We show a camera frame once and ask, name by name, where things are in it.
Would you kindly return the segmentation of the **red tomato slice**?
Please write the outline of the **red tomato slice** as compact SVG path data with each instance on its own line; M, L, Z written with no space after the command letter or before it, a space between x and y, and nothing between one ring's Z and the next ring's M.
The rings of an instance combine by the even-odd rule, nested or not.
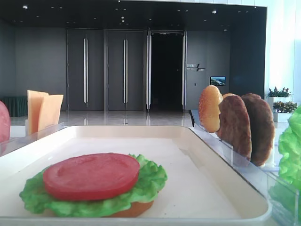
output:
M43 173L46 191L59 200L104 200L128 192L139 176L139 162L119 153L69 158Z
M9 140L10 138L11 119L5 104L0 102L0 142Z

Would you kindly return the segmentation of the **green lettuce leaf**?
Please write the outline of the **green lettuce leaf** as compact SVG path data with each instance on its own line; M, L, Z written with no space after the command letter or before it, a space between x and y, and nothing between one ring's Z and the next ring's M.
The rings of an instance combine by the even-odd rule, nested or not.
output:
M282 154L279 177L297 190L301 189L301 108L298 107L288 120L288 128L280 135L278 151ZM287 190L283 183L270 189L271 197L290 211L295 210L295 192Z
M135 218L164 188L165 169L143 155L96 153L52 164L26 180L19 196L31 213Z

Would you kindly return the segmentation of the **left brown meat patty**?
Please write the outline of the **left brown meat patty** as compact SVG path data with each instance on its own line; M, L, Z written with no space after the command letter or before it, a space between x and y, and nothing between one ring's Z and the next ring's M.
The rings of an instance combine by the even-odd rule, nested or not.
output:
M250 119L240 96L226 97L220 104L220 128L217 136L233 146L233 150L251 160L252 141Z

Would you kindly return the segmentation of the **brown meat patty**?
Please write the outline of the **brown meat patty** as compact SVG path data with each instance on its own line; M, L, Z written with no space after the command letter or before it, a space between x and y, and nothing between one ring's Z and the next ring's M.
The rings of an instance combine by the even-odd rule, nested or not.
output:
M262 166L268 160L273 149L275 126L269 104L261 96L253 93L243 95L247 108L252 141L251 162Z
M220 128L217 136L233 146L233 150L251 160L252 141L250 119L240 96L226 97L220 104Z

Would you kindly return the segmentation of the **right orange cheese slice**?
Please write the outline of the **right orange cheese slice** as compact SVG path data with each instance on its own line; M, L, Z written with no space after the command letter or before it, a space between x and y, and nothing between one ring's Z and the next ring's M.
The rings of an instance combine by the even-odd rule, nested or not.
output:
M58 124L62 102L63 95L48 95L43 97L40 107L38 131Z

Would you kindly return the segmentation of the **left orange cheese slice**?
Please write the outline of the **left orange cheese slice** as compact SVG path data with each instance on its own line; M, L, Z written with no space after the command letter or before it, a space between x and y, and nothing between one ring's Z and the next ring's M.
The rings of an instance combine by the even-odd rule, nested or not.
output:
M28 134L31 135L38 131L40 108L44 97L49 94L47 92L27 90L28 103Z

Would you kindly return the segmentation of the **green lettuce leaf in holder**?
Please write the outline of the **green lettuce leaf in holder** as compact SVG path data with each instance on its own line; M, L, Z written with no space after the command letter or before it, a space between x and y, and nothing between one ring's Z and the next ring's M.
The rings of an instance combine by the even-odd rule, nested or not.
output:
M288 120L288 128L280 135L278 151L282 154L279 177L297 190L301 189L301 108L298 107ZM290 211L295 210L295 192L287 190L283 183L270 189L271 197Z

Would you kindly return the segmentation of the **left golden bun slice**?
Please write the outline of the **left golden bun slice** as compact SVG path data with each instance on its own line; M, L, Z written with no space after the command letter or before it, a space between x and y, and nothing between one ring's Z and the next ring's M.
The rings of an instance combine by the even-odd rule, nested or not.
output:
M198 104L199 120L209 133L215 133L220 128L219 104L222 100L219 89L214 85L207 86L201 93Z

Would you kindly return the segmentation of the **dark double door middle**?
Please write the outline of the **dark double door middle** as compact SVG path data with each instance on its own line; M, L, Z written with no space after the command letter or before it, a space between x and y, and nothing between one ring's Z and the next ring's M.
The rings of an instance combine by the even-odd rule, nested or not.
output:
M144 32L108 31L108 110L142 111Z

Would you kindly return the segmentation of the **right golden bun slice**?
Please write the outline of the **right golden bun slice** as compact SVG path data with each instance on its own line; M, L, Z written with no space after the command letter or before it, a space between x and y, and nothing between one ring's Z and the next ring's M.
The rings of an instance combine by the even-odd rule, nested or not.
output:
M226 97L231 97L231 96L235 96L236 94L232 94L232 93L227 93L227 94L224 94L222 96L223 99L225 99Z

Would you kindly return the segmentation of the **cream rectangular serving tray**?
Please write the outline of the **cream rectangular serving tray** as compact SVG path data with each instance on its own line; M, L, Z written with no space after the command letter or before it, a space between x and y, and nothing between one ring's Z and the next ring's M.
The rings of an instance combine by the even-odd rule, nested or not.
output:
M271 212L185 127L71 126L0 159L3 226L262 226Z

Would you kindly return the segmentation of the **dark double door left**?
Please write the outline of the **dark double door left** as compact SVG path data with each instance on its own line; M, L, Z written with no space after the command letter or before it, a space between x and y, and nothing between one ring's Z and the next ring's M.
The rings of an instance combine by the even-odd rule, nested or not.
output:
M103 31L67 30L68 108L104 109Z

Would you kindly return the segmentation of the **white planter with plants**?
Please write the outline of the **white planter with plants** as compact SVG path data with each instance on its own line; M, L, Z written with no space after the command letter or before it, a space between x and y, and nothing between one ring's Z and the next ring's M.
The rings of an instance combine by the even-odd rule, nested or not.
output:
M293 101L289 88L269 89L267 101L272 110L274 122L287 122L298 106Z

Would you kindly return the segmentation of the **green skirted table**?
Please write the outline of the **green skirted table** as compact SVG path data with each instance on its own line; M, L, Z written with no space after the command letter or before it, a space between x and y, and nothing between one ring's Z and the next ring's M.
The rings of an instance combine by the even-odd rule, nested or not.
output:
M22 117L28 114L27 96L1 97L10 117Z

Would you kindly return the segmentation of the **wall mounted display screen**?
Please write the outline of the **wall mounted display screen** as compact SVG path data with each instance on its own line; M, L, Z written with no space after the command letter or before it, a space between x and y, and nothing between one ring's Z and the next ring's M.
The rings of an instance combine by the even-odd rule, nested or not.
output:
M210 77L210 85L225 86L226 85L226 77L225 76L211 76Z

